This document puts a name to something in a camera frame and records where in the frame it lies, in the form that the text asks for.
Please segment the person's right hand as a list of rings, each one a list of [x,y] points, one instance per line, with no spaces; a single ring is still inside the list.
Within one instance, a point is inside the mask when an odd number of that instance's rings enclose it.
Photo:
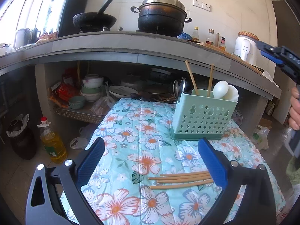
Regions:
[[[299,103],[299,90],[294,87],[291,90],[290,98],[291,108],[289,110],[289,126],[295,130],[299,131],[300,127],[300,103]]]

